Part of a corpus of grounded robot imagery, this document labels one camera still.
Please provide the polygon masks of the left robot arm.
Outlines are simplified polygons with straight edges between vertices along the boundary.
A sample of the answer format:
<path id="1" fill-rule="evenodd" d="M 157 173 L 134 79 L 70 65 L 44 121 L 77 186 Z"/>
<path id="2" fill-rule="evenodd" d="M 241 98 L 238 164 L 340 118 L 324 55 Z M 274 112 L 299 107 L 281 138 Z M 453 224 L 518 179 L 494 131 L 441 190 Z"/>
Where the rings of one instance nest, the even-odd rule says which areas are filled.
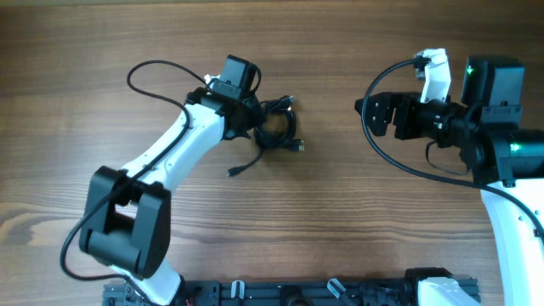
<path id="1" fill-rule="evenodd" d="M 247 137 L 265 120 L 255 95 L 262 78 L 253 63 L 230 55 L 218 76 L 201 79 L 174 124 L 122 169 L 91 178 L 85 213 L 71 232 L 79 248 L 113 269 L 149 305 L 174 305 L 183 277 L 165 256 L 172 194 L 196 163 L 223 140 Z"/>

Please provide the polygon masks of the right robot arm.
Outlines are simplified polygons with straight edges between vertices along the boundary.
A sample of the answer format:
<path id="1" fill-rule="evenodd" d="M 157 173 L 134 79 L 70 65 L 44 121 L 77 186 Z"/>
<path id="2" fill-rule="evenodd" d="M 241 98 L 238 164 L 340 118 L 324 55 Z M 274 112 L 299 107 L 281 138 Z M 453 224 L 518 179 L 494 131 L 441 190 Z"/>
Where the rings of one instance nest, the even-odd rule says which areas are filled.
<path id="1" fill-rule="evenodd" d="M 368 88 L 355 102 L 366 139 L 373 142 L 394 126 L 397 139 L 456 147 L 465 170 L 437 168 L 431 179 L 480 192 L 496 240 L 505 304 L 542 304 L 543 133 L 521 125 L 524 66 L 504 55 L 470 56 L 461 100 L 454 103 L 444 50 L 423 50 L 409 65 L 424 83 L 420 93 Z"/>

